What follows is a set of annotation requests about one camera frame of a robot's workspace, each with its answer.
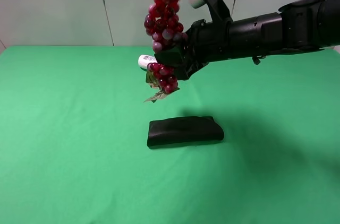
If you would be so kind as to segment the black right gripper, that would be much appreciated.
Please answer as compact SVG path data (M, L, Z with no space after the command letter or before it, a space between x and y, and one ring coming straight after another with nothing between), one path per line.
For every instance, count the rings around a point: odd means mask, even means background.
M195 61L187 61L185 50L181 46L155 53L158 63L174 68L174 74L180 81L188 80L210 62L227 61L231 59L229 48L229 27L231 19L206 22L195 21L187 31L189 36L189 51Z

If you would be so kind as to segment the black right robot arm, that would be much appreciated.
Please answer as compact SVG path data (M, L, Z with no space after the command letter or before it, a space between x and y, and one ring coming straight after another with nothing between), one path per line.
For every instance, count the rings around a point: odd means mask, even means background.
M209 5L212 22L196 21L188 39L155 54L157 62L173 67L187 80L210 62L271 55L294 55L339 45L339 0L300 0L278 12L233 21L218 0Z

